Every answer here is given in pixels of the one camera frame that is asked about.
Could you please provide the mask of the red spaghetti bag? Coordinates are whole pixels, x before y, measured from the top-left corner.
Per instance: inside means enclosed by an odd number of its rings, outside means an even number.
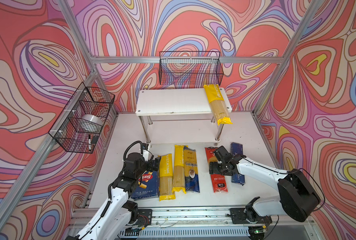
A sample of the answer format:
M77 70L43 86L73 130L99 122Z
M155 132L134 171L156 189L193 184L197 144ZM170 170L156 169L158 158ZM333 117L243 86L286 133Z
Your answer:
M208 147L205 148L205 153L207 157L207 162L209 167L212 167L212 163L215 163L216 165L218 164L218 160L214 154L215 150L217 148L215 147ZM227 185L225 181L225 176L219 175L219 174L210 174L211 178L211 184L213 188L214 193L227 193Z

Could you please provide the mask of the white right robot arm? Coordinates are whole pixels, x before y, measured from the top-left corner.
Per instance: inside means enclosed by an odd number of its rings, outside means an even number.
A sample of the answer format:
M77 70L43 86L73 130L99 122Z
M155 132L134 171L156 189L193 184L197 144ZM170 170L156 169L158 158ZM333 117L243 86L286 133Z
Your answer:
M245 206L243 214L249 223L255 224L260 219L272 215L287 215L297 222L304 222L321 203L317 191L301 170L287 171L269 167L245 155L232 155L223 146L213 153L216 161L209 163L211 175L241 174L277 191L274 197L255 197Z

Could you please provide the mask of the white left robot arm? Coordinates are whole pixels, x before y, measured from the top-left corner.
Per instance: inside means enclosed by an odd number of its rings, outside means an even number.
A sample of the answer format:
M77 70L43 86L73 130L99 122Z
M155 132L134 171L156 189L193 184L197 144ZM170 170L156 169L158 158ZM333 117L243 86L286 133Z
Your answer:
M161 157L154 157L150 145L142 141L130 144L123 155L123 167L118 177L108 185L108 198L88 223L67 240L114 240L121 231L138 233L152 223L152 210L140 211L130 200L142 176L157 171Z

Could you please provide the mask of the dark blue Barilla spaghetti box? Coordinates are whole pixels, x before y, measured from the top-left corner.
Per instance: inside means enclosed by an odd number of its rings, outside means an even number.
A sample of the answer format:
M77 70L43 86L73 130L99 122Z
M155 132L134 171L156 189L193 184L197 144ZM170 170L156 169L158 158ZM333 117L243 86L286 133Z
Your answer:
M232 142L230 144L230 150L232 155L243 155L243 145L239 143ZM231 178L231 182L234 184L244 185L245 184L245 176L242 174L234 174Z

